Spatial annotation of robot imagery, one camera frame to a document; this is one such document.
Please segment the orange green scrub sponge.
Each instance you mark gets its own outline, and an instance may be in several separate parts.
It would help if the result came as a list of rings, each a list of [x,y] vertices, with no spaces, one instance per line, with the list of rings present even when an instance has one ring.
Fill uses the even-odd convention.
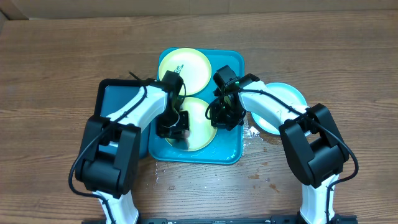
[[[182,146],[184,149],[188,149],[189,148],[189,141],[188,138],[190,137],[190,131],[189,130],[185,130],[183,132],[183,138],[182,138]]]

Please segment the yellow-green plate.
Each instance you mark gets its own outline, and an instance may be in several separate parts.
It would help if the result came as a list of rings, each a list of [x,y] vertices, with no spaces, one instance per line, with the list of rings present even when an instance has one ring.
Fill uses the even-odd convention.
[[[172,147],[184,151],[197,151],[207,146],[217,132],[217,128],[205,116],[208,106],[207,102],[199,98],[185,98],[181,109],[188,111],[189,135],[183,140],[166,138],[166,141]]]
[[[179,73],[186,87],[186,95],[202,91],[211,78],[211,63],[204,53],[191,48],[179,48],[167,53],[160,61],[159,80],[166,71]]]

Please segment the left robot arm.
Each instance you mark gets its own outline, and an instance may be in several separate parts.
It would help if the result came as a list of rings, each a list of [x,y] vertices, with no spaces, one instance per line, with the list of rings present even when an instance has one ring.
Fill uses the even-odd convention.
[[[178,95],[185,86],[176,73],[161,80],[105,79],[100,82],[95,112],[85,124],[80,151],[68,176],[74,194],[97,198],[103,223],[136,223],[132,200],[140,150],[149,142],[147,128],[156,122],[160,138],[188,149],[188,112]]]

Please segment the light blue plate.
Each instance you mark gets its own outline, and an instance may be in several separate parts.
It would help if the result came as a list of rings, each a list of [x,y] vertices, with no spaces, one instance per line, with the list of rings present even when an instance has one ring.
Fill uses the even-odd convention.
[[[285,100],[290,100],[295,104],[305,105],[307,106],[307,102],[301,92],[298,91],[295,87],[286,84],[286,83],[268,83],[266,87],[277,93],[281,98]],[[265,119],[257,115],[256,113],[251,113],[254,122],[265,132],[269,134],[279,135],[279,130],[268,123]]]

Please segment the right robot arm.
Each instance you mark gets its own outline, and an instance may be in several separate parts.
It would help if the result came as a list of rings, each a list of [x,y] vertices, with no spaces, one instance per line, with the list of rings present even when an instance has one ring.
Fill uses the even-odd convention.
[[[205,112],[211,125],[230,130],[251,112],[277,128],[290,170],[302,183],[301,220],[339,223],[333,211],[333,193],[349,150],[328,108],[294,103],[253,74],[217,73],[213,80],[216,98]]]

